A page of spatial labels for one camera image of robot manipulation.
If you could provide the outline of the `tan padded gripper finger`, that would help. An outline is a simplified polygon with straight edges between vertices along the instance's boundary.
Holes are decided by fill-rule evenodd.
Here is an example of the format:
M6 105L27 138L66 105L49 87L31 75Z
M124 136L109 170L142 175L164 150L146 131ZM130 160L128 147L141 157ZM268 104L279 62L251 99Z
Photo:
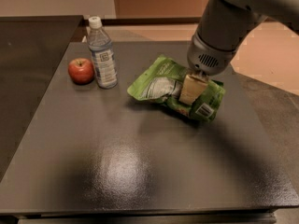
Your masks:
M183 81L179 101L185 105L192 105L207 88L209 78L203 72L188 74Z

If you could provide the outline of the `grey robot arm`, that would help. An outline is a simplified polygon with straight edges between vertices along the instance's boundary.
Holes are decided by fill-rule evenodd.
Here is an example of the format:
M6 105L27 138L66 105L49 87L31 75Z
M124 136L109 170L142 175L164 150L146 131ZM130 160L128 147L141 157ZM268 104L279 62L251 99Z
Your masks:
M188 49L192 73L184 79L179 100L192 104L207 78L223 72L248 33L268 18L299 34L299 0L208 0Z

